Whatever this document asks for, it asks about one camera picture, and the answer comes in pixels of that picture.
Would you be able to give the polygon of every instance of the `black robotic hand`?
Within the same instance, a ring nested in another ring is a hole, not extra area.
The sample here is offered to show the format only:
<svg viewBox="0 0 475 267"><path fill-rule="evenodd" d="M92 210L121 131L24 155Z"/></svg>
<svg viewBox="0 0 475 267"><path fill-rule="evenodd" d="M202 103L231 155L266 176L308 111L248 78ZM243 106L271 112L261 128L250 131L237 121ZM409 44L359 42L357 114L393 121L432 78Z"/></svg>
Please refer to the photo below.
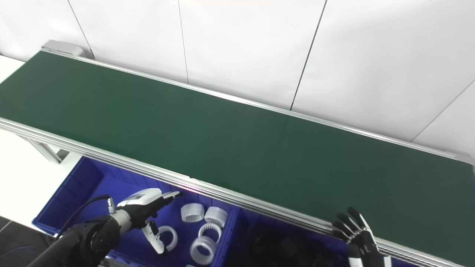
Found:
<svg viewBox="0 0 475 267"><path fill-rule="evenodd" d="M338 213L338 220L332 225L333 235L348 244L348 258L351 267L391 267L390 256L380 253L370 226L363 216L349 207L348 213L354 220Z"/></svg>

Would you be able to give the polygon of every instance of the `white wall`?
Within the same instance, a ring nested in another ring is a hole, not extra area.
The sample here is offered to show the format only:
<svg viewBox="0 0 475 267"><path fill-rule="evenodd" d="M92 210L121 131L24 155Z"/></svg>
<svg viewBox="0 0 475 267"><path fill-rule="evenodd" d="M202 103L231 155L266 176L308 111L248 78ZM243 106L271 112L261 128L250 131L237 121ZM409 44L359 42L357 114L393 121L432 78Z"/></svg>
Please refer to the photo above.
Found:
<svg viewBox="0 0 475 267"><path fill-rule="evenodd" d="M324 3L0 0L0 53L26 60L67 41L104 62L475 157L475 1L328 0L310 50Z"/></svg>

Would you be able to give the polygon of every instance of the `white robotic hand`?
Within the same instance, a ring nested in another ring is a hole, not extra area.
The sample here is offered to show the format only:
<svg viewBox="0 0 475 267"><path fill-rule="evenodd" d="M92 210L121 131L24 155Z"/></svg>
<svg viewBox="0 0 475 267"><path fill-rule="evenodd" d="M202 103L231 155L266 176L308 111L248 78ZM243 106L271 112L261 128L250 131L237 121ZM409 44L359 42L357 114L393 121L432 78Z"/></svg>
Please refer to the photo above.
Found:
<svg viewBox="0 0 475 267"><path fill-rule="evenodd" d="M128 228L142 229L153 249L160 255L167 255L168 251L172 250L174 246L170 245L170 249L167 249L163 241L160 240L159 228L155 221L149 219L149 217L156 218L159 209L170 204L173 199L180 195L182 193L179 191L162 194L158 188L147 188L136 192L117 204L117 213L121 210L126 211L131 222ZM175 237L172 243L176 245L176 241Z"/></svg>
<svg viewBox="0 0 475 267"><path fill-rule="evenodd" d="M348 244L348 260L351 267L391 267L391 257L380 253L370 226L363 216L349 207L348 213L338 213L339 220L332 225L333 235Z"/></svg>

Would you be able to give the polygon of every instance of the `white plastic ring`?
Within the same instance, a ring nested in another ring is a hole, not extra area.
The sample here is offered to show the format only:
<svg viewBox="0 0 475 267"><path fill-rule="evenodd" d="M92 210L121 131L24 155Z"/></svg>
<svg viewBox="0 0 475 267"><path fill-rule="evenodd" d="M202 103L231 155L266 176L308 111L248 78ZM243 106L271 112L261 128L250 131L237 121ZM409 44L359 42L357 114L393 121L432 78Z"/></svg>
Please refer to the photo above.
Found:
<svg viewBox="0 0 475 267"><path fill-rule="evenodd" d="M173 229L172 227L168 226L168 225L164 225L164 226L160 226L158 227L158 235L161 235L163 232L170 232L173 237L171 239L171 243L168 244L166 247L167 247L167 250L170 252L172 251L178 244L178 235L177 235L177 231L175 231L175 229Z"/></svg>
<svg viewBox="0 0 475 267"><path fill-rule="evenodd" d="M209 265L213 261L216 252L216 242L207 236L196 238L190 247L191 258L199 265ZM209 252L209 255L203 255L198 251L198 247L202 247Z"/></svg>
<svg viewBox="0 0 475 267"><path fill-rule="evenodd" d="M223 231L221 230L221 228L218 225L216 225L214 223L205 223L205 224L203 224L203 226L201 226L201 228L198 231L198 237L203 236L203 233L206 230L209 230L209 229L215 230L218 233L218 240L216 240L216 244L218 244L219 239L221 239L221 234L223 233Z"/></svg>
<svg viewBox="0 0 475 267"><path fill-rule="evenodd" d="M209 207L205 215L206 222L217 224L221 228L224 228L227 218L228 212L218 207Z"/></svg>
<svg viewBox="0 0 475 267"><path fill-rule="evenodd" d="M181 220L184 222L197 222L205 217L205 207L199 203L189 203L181 208Z"/></svg>

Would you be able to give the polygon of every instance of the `white floor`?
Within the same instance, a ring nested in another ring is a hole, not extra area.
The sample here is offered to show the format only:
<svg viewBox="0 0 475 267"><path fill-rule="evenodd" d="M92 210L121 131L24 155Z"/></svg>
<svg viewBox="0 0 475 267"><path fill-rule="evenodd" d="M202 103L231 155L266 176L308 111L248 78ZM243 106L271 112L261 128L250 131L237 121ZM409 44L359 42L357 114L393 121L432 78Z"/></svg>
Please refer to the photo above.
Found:
<svg viewBox="0 0 475 267"><path fill-rule="evenodd" d="M61 164L49 162L28 142L0 130L0 216L37 229L39 214L80 156L70 153Z"/></svg>

